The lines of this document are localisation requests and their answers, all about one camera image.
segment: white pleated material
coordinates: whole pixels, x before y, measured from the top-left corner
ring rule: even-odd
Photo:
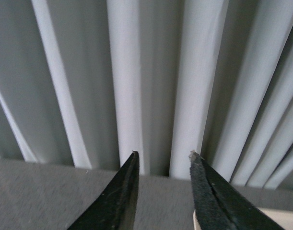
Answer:
[[[293,1],[261,1],[258,5],[227,119],[212,162],[213,168],[228,181],[292,25]]]
[[[274,79],[277,78],[274,89],[267,100],[253,137],[247,141],[243,149],[243,159],[235,172],[233,184],[245,185],[247,183],[293,97],[293,33],[286,46],[284,56],[282,55],[282,57],[287,56],[286,61],[279,62],[277,66],[277,71],[273,76]]]
[[[0,104],[0,158],[22,159],[11,127]]]
[[[293,0],[0,0],[0,159],[293,189]]]
[[[0,104],[23,157],[72,164],[31,3],[0,1]]]
[[[189,153],[201,151],[227,6],[223,0],[185,3],[170,168],[175,178],[190,178]]]
[[[75,166],[118,168],[105,3],[32,2]]]
[[[140,153],[141,173],[166,173],[181,15],[179,1],[108,1],[120,162]]]
[[[290,174],[293,170],[293,148],[287,153],[287,157],[279,164],[275,169],[274,173],[268,179],[265,184],[265,188],[276,189],[282,181]]]
[[[251,187],[263,187],[293,143],[293,100],[275,130],[263,156],[248,180]]]

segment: gray table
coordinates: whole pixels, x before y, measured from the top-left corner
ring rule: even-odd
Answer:
[[[99,196],[115,172],[0,160],[0,230],[62,230]],[[237,187],[258,207],[293,211],[293,191]],[[137,230],[193,230],[189,181],[140,177]]]

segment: gray surface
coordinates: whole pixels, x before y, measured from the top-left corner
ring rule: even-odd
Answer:
[[[114,174],[0,160],[0,229],[67,229]],[[293,211],[293,191],[238,190],[259,207]],[[189,181],[140,178],[135,229],[193,230],[192,214]]]

